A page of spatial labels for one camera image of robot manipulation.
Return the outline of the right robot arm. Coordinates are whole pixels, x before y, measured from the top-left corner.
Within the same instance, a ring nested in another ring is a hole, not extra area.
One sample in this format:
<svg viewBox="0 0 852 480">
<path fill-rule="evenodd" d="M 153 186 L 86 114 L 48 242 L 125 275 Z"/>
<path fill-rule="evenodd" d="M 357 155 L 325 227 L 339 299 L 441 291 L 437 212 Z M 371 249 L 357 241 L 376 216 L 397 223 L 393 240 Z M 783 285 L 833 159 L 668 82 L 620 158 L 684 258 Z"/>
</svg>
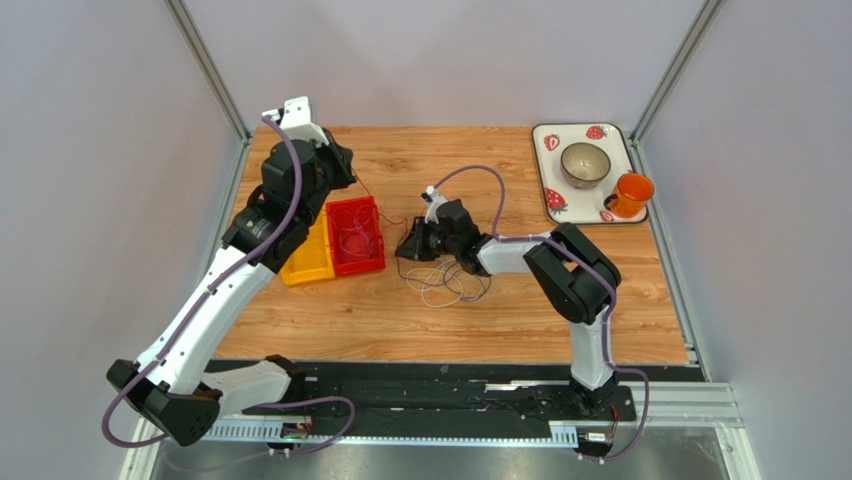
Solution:
<svg viewBox="0 0 852 480">
<path fill-rule="evenodd" d="M 420 262 L 451 256 L 465 272 L 479 277 L 532 275 L 569 323 L 573 383 L 588 393 L 616 385 L 607 321 L 621 274 L 575 225 L 562 223 L 526 237 L 486 234 L 461 201 L 435 200 L 424 216 L 414 219 L 395 255 Z"/>
</svg>

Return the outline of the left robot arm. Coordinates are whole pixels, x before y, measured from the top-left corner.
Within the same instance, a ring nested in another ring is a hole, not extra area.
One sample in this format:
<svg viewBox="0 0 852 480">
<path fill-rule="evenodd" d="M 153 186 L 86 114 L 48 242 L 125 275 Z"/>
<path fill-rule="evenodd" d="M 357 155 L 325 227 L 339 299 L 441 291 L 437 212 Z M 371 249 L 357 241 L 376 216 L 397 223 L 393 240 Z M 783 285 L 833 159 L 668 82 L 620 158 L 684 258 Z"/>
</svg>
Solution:
<svg viewBox="0 0 852 480">
<path fill-rule="evenodd" d="M 353 152 L 331 135 L 287 138 L 261 165 L 261 183 L 222 237 L 204 280 L 167 329 L 106 378 L 120 399 L 180 446 L 223 416 L 288 398 L 304 370 L 280 355 L 210 373 L 209 361 L 249 302 L 307 240 L 329 194 L 356 181 Z"/>
</svg>

